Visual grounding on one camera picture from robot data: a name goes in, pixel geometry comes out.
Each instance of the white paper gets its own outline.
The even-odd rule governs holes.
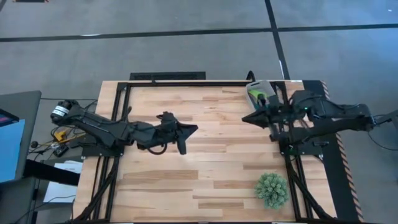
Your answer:
[[[56,163],[54,167],[63,169],[63,170],[68,170],[75,172],[77,174],[81,173],[81,168],[83,167],[82,163]],[[71,186],[71,185],[66,185],[66,184],[59,184],[56,182],[50,182],[49,187],[47,188],[47,191],[45,193],[44,197],[44,202],[48,202],[49,200],[55,198],[55,197],[67,197],[71,195],[76,195],[77,192],[77,186]],[[60,202],[60,203],[72,203],[74,197],[69,197],[69,198],[56,198],[53,199],[51,202]]]

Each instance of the wooden tabletop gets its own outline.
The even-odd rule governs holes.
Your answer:
[[[99,115],[111,117],[117,83],[103,82],[96,109]],[[289,97],[303,89],[297,81],[286,81],[286,86]],[[294,221],[291,200],[280,210],[272,210],[265,209],[254,195],[253,187],[263,173],[285,178],[287,173],[277,143],[268,138],[269,130],[241,121],[252,112],[244,92],[245,87],[228,86],[133,88],[130,121],[159,124],[155,116],[169,111],[180,122],[197,124],[199,129],[187,141],[184,156],[172,144],[161,156],[138,150],[136,145],[125,148],[111,221]],[[302,156],[302,160],[309,191],[335,217],[323,164],[314,156]],[[91,200],[96,162],[97,157],[84,161],[74,214],[80,214]],[[297,192],[304,217],[302,196]],[[104,217],[107,195],[100,217]]]

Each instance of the black floor stripe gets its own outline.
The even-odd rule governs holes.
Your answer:
[[[6,4],[6,1],[7,0],[1,0],[1,2],[0,2],[0,12],[1,12],[2,8],[4,7],[4,5]]]
[[[32,41],[53,41],[53,40],[90,40],[90,39],[114,39],[132,37],[167,37],[182,35],[204,35],[204,34],[250,34],[270,32],[271,28],[238,28],[238,29],[213,29],[213,30],[181,30],[164,32],[133,32],[123,34],[88,34],[88,35],[65,35],[49,37],[5,37],[0,42],[32,42]]]
[[[398,24],[346,25],[346,26],[315,26],[315,27],[280,27],[278,32],[328,31],[328,30],[360,30],[398,28]]]
[[[278,54],[280,66],[282,67],[283,78],[285,80],[290,80],[290,75],[289,75],[289,71],[287,69],[284,50],[282,48],[282,43],[280,42],[279,33],[277,31],[274,11],[272,10],[272,6],[271,6],[271,0],[264,0],[264,1],[266,2],[266,6],[267,6],[269,22],[271,23],[272,35],[274,36],[276,52]]]

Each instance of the black table leg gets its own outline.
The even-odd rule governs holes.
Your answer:
[[[80,178],[80,174],[63,169],[58,169],[53,166],[27,159],[24,170],[24,177],[30,176],[42,180],[49,180],[53,182],[58,182],[60,184],[68,184],[74,186],[77,186]]]

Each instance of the green succulent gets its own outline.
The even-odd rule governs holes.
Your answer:
[[[262,174],[254,193],[257,198],[264,199],[265,208],[279,209],[289,199],[287,181],[278,174]]]

